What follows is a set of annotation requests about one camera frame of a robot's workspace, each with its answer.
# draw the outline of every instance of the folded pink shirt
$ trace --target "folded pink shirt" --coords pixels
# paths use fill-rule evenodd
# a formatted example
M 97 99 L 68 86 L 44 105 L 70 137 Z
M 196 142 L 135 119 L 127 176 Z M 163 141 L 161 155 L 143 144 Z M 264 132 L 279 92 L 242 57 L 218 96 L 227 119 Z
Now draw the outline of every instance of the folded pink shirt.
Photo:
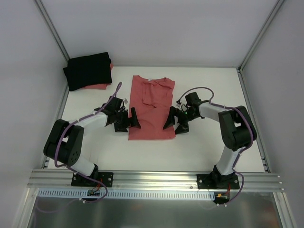
M 174 128 L 163 130 L 172 105 L 175 82 L 169 78 L 145 79 L 134 75 L 130 108 L 135 107 L 141 129 L 129 129 L 129 140 L 172 139 Z
M 110 68 L 111 70 L 113 69 L 113 63 L 110 64 Z M 88 85 L 88 86 L 85 86 L 83 87 L 84 89 L 106 89 L 106 87 L 108 85 L 110 85 L 111 83 L 109 84 L 96 84 L 96 85 Z

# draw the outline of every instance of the white wall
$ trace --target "white wall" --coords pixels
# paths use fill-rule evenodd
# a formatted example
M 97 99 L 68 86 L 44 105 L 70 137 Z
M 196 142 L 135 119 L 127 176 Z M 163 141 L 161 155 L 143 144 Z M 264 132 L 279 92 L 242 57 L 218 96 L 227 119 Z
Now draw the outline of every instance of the white wall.
M 277 0 L 43 0 L 70 57 L 238 67 Z
M 304 1 L 287 0 L 244 70 L 273 172 L 304 227 Z
M 12 227 L 66 80 L 66 62 L 32 0 L 0 3 L 0 226 Z

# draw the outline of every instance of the aluminum frame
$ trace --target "aluminum frame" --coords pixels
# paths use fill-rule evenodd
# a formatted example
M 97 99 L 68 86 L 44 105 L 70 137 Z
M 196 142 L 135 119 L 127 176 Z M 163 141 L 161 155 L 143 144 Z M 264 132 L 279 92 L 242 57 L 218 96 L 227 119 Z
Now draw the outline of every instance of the aluminum frame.
M 54 40 L 56 41 L 63 57 L 65 58 L 66 61 L 68 61 L 70 59 L 70 56 L 67 53 L 67 50 L 65 48 L 65 46 L 63 45 L 60 36 L 51 20 L 51 18 L 48 15 L 48 12 L 46 10 L 46 8 L 44 7 L 43 3 L 41 0 L 33 0 L 35 5 L 37 6 L 41 16 L 43 17 L 43 20 L 45 21 L 48 29 L 50 30 L 50 32 L 52 33 L 52 36 L 54 38 Z
M 265 146 L 264 146 L 264 142 L 262 141 L 262 138 L 260 136 L 260 128 L 256 122 L 256 119 L 255 119 L 255 114 L 253 112 L 253 109 L 252 109 L 252 106 L 251 106 L 251 102 L 249 100 L 249 96 L 248 96 L 248 92 L 247 92 L 247 89 L 246 89 L 246 86 L 245 86 L 245 83 L 244 83 L 244 77 L 242 75 L 242 73 L 240 72 L 240 70 L 237 70 L 237 74 L 238 74 L 238 78 L 239 78 L 239 82 L 241 84 L 241 88 L 242 88 L 242 91 L 243 91 L 243 95 L 244 95 L 244 98 L 245 98 L 245 102 L 246 102 L 246 105 L 247 105 L 247 109 L 248 109 L 248 112 L 249 112 L 249 115 L 251 117 L 251 121 L 257 131 L 257 138 L 256 138 L 256 142 L 257 142 L 257 146 L 259 148 L 259 151 L 260 151 L 260 154 L 261 154 L 261 159 L 263 161 L 263 165 L 264 165 L 264 169 L 265 171 L 267 172 L 270 172 L 271 171 L 271 164 L 269 162 L 269 157 L 265 151 Z
M 32 217 L 32 210 L 35 206 L 37 193 L 38 188 L 28 188 L 24 201 L 22 202 L 22 211 L 15 219 L 17 224 L 13 225 L 14 228 L 28 227 Z
M 241 63 L 239 69 L 240 72 L 243 71 L 244 67 L 246 66 L 247 62 L 250 60 L 251 56 L 253 55 L 254 51 L 256 50 L 257 46 L 259 45 L 260 41 L 262 40 L 263 36 L 265 35 L 266 31 L 268 30 L 270 24 L 278 14 L 279 10 L 281 9 L 282 5 L 286 0 L 278 0 L 274 7 L 272 8 L 271 12 L 269 13 L 266 21 L 264 22 L 262 28 L 260 29 L 258 35 L 256 36 L 255 40 L 253 41 L 249 51 L 247 52 L 243 62 Z
M 286 193 L 277 193 L 274 192 L 274 198 L 276 203 L 276 208 L 279 213 L 282 226 L 285 228 L 291 227 L 296 228 L 296 222 L 295 219 L 291 213 L 289 203 L 287 200 Z
M 124 190 L 178 190 L 193 191 L 197 188 L 199 173 L 208 172 L 157 172 L 157 171 L 110 171 L 114 173 L 111 189 Z M 73 188 L 73 173 L 66 169 L 33 170 L 29 188 Z M 244 192 L 284 192 L 280 176 L 274 173 L 244 173 Z

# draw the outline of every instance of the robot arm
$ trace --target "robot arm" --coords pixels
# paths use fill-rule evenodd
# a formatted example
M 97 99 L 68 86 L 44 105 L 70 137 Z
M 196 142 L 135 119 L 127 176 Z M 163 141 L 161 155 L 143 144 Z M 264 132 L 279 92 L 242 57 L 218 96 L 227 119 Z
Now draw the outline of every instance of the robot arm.
M 97 128 L 114 124 L 115 132 L 127 132 L 127 128 L 140 128 L 135 108 L 131 108 L 131 117 L 128 117 L 128 111 L 123 105 L 123 100 L 113 97 L 104 110 L 96 113 L 92 112 L 87 118 L 81 119 L 74 124 L 64 136 L 60 145 L 57 160 L 72 169 L 89 176 L 95 180 L 98 179 L 98 166 L 81 156 L 81 147 L 83 137 Z M 47 139 L 43 153 L 52 159 L 55 159 L 56 148 L 63 131 L 74 121 L 65 121 L 59 119 L 55 121 L 51 133 Z
M 234 110 L 229 110 L 222 107 L 211 105 L 208 100 L 201 101 L 197 93 L 186 95 L 187 104 L 186 110 L 181 110 L 175 107 L 170 108 L 168 119 L 164 125 L 164 129 L 175 125 L 174 117 L 178 118 L 179 126 L 175 133 L 189 132 L 188 122 L 196 118 L 210 118 L 219 122 L 222 140 L 225 144 L 222 156 L 219 162 L 214 166 L 213 171 L 204 180 L 204 188 L 225 189 L 235 179 L 233 166 L 238 158 L 241 149 L 248 146 L 251 142 L 250 132 L 245 125 L 244 120 Z M 256 130 L 251 122 L 249 114 L 245 107 L 236 107 L 245 117 L 253 133 L 253 139 L 257 137 Z

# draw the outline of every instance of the purple cable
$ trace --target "purple cable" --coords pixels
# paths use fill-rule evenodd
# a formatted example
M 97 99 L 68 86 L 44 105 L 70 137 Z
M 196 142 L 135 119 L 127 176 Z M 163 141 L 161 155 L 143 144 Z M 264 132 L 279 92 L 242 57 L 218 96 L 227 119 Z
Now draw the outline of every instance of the purple cable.
M 242 150 L 240 150 L 240 152 L 238 153 L 238 155 L 237 155 L 237 157 L 236 157 L 236 159 L 235 159 L 235 161 L 233 162 L 233 165 L 232 165 L 232 170 L 233 170 L 237 175 L 240 175 L 240 176 L 242 177 L 242 184 L 241 184 L 241 187 L 239 188 L 239 191 L 237 192 L 237 194 L 236 194 L 232 199 L 230 199 L 230 200 L 227 202 L 227 203 L 230 203 L 230 202 L 232 202 L 232 201 L 241 193 L 241 191 L 243 190 L 243 187 L 244 187 L 244 182 L 245 182 L 244 175 L 243 175 L 242 173 L 236 171 L 236 170 L 235 170 L 235 166 L 236 166 L 236 164 L 237 164 L 237 162 L 238 162 L 238 160 L 239 160 L 239 158 L 240 158 L 240 155 L 241 155 L 245 150 L 248 150 L 248 149 L 252 146 L 252 144 L 253 144 L 253 133 L 252 133 L 252 130 L 251 130 L 251 128 L 250 128 L 250 126 L 249 126 L 249 123 L 248 123 L 248 121 L 246 120 L 245 116 L 244 116 L 237 108 L 234 108 L 234 107 L 225 107 L 225 106 L 223 106 L 223 105 L 219 105 L 219 104 L 212 103 L 211 101 L 209 101 L 209 103 L 210 103 L 211 105 L 213 105 L 213 106 L 216 106 L 216 107 L 226 108 L 226 109 L 232 109 L 232 110 L 236 111 L 236 112 L 239 114 L 239 116 L 242 118 L 242 120 L 244 121 L 244 123 L 245 123 L 247 129 L 249 130 L 249 134 L 250 134 L 250 144 L 249 144 L 247 147 L 244 147 Z
M 209 90 L 209 91 L 212 93 L 212 97 L 209 99 L 209 104 L 210 104 L 210 105 L 213 105 L 213 106 L 216 106 L 216 107 L 226 108 L 226 109 L 232 109 L 232 110 L 236 111 L 236 112 L 239 114 L 239 116 L 242 118 L 242 120 L 244 121 L 244 123 L 245 123 L 247 129 L 249 130 L 249 134 L 250 134 L 250 144 L 249 144 L 247 147 L 244 147 L 242 150 L 240 150 L 240 152 L 238 153 L 238 155 L 237 155 L 237 157 L 236 157 L 236 159 L 235 159 L 235 161 L 233 162 L 233 165 L 232 165 L 232 170 L 233 170 L 237 175 L 240 175 L 240 176 L 241 176 L 241 178 L 242 178 L 242 184 L 241 184 L 241 187 L 240 187 L 239 191 L 237 192 L 237 194 L 236 194 L 232 199 L 229 200 L 228 203 L 230 203 L 231 201 L 233 201 L 233 200 L 241 193 L 241 191 L 243 190 L 243 187 L 244 187 L 244 182 L 245 182 L 244 175 L 243 175 L 242 173 L 236 171 L 236 170 L 235 170 L 235 166 L 236 166 L 236 164 L 237 164 L 237 162 L 238 162 L 238 160 L 239 160 L 239 158 L 240 158 L 240 155 L 241 155 L 245 150 L 248 150 L 248 149 L 252 146 L 252 144 L 253 144 L 253 133 L 252 133 L 252 130 L 251 130 L 250 126 L 249 126 L 248 121 L 246 120 L 246 118 L 244 117 L 244 115 L 243 115 L 237 108 L 234 108 L 234 107 L 225 107 L 225 106 L 223 106 L 223 105 L 219 105 L 219 104 L 215 104 L 215 103 L 212 103 L 212 102 L 211 102 L 211 100 L 212 100 L 213 97 L 214 97 L 214 92 L 213 92 L 212 89 L 210 89 L 210 88 L 208 88 L 208 87 L 195 87 L 195 88 L 189 89 L 189 90 L 187 90 L 187 91 L 180 97 L 180 99 L 179 99 L 178 101 L 181 101 L 181 99 L 182 99 L 182 98 L 185 96 L 185 94 L 187 94 L 189 91 L 195 90 L 195 89 L 207 89 L 207 90 Z
M 117 87 L 116 87 L 116 91 L 113 93 L 113 95 L 110 97 L 110 99 L 109 99 L 109 100 L 108 100 L 100 109 L 98 109 L 98 110 L 95 112 L 95 114 L 101 112 L 101 111 L 110 103 L 110 101 L 113 99 L 113 97 L 116 96 L 116 94 L 117 94 L 118 90 L 120 89 L 120 87 L 122 86 L 122 84 L 123 84 L 122 82 L 118 83 L 118 85 L 117 85 Z M 65 137 L 67 131 L 68 131 L 74 124 L 76 124 L 76 123 L 78 123 L 78 122 L 80 122 L 80 121 L 82 121 L 82 120 L 85 120 L 85 119 L 87 119 L 87 118 L 89 118 L 89 117 L 91 117 L 91 116 L 93 116 L 93 115 L 94 115 L 94 114 L 86 115 L 86 116 L 84 116 L 84 117 L 81 117 L 81 118 L 79 119 L 79 121 L 76 120 L 76 121 L 70 123 L 69 126 L 67 126 L 66 129 L 62 132 L 62 134 L 61 134 L 61 136 L 60 136 L 60 138 L 59 138 L 58 145 L 57 145 L 57 147 L 56 147 L 55 157 L 54 157 L 55 166 L 56 166 L 57 168 L 62 167 L 62 166 L 66 166 L 65 164 L 58 165 L 57 161 L 58 161 L 58 154 L 59 154 L 60 145 L 61 145 L 62 140 L 63 140 L 63 138 Z
M 103 198 L 105 198 L 105 197 L 107 196 L 107 194 L 108 194 L 108 189 L 107 189 L 107 187 L 106 187 L 101 181 L 94 180 L 94 179 L 92 179 L 92 178 L 90 178 L 90 177 L 88 177 L 88 176 L 85 176 L 85 175 L 83 175 L 82 173 L 80 173 L 80 172 L 78 172 L 78 171 L 72 169 L 71 167 L 69 167 L 69 166 L 67 166 L 67 165 L 65 165 L 65 164 L 58 165 L 57 160 L 58 160 L 58 153 L 59 153 L 60 145 L 61 145 L 62 140 L 63 140 L 63 138 L 65 137 L 67 131 L 68 131 L 74 124 L 76 124 L 76 123 L 78 123 L 78 122 L 80 122 L 80 121 L 82 121 L 82 120 L 85 120 L 85 119 L 87 119 L 87 118 L 89 118 L 89 117 L 92 117 L 92 116 L 94 116 L 95 114 L 101 112 L 101 111 L 110 103 L 110 101 L 113 99 L 113 97 L 116 96 L 116 94 L 117 94 L 117 92 L 119 91 L 119 89 L 120 89 L 121 86 L 122 86 L 122 82 L 119 82 L 118 85 L 117 85 L 117 87 L 116 87 L 115 92 L 113 93 L 113 95 L 109 98 L 109 100 L 108 100 L 100 109 L 98 109 L 94 114 L 86 115 L 86 116 L 84 116 L 84 117 L 81 117 L 81 118 L 79 119 L 79 121 L 76 120 L 76 121 L 70 123 L 70 124 L 65 128 L 65 130 L 62 132 L 62 134 L 61 134 L 61 136 L 60 136 L 60 138 L 59 138 L 59 142 L 58 142 L 58 145 L 57 145 L 57 148 L 56 148 L 56 151 L 55 151 L 55 157 L 54 157 L 55 166 L 56 166 L 57 168 L 62 167 L 62 166 L 65 166 L 65 167 L 67 167 L 69 170 L 71 170 L 72 172 L 78 173 L 78 175 L 82 176 L 83 178 L 86 178 L 86 179 L 88 179 L 88 180 L 90 180 L 90 181 L 93 181 L 93 182 L 96 182 L 97 184 L 100 184 L 100 185 L 101 185 L 102 187 L 104 187 L 104 189 L 105 189 L 105 194 L 104 194 L 102 197 L 99 197 L 98 199 L 96 199 L 96 200 L 94 200 L 94 201 L 85 201 L 85 200 L 84 200 L 85 203 L 97 203 L 97 202 L 101 201 Z M 36 204 L 35 208 L 36 208 L 38 211 L 42 212 L 42 213 L 56 213 L 56 212 L 60 212 L 61 210 L 67 208 L 67 206 L 69 206 L 71 203 L 73 203 L 73 202 L 75 202 L 75 201 L 78 201 L 78 200 L 79 200 L 79 199 L 73 199 L 73 200 L 71 200 L 70 202 L 68 202 L 64 207 L 61 207 L 61 208 L 59 208 L 59 209 L 57 209 L 57 210 L 47 211 L 47 210 L 43 210 L 43 209 L 41 209 L 41 208 L 38 207 L 38 198 L 37 198 L 36 203 L 35 203 L 35 204 Z
M 63 207 L 61 207 L 61 208 L 59 208 L 59 209 L 57 209 L 57 210 L 43 210 L 43 209 L 39 208 L 39 206 L 38 206 L 38 201 L 39 201 L 38 199 L 39 199 L 39 198 L 36 199 L 35 208 L 36 208 L 39 212 L 41 212 L 41 213 L 46 213 L 46 214 L 51 214 L 51 213 L 60 212 L 60 211 L 62 211 L 63 209 L 67 208 L 71 203 L 73 203 L 73 202 L 75 202 L 75 201 L 79 201 L 79 199 L 73 199 L 73 200 L 69 201 L 65 206 L 63 206 Z
M 194 87 L 194 88 L 192 88 L 192 89 L 189 89 L 189 90 L 187 90 L 185 93 L 183 93 L 183 95 L 178 99 L 178 101 L 181 101 L 181 99 L 188 93 L 188 92 L 190 92 L 190 91 L 192 91 L 192 90 L 195 90 L 195 89 L 207 89 L 207 90 L 209 90 L 211 93 L 212 93 L 212 96 L 211 96 L 211 98 L 209 99 L 209 102 L 211 102 L 211 100 L 214 98 L 214 92 L 213 92 L 213 90 L 212 89 L 210 89 L 210 88 L 208 88 L 208 87 Z

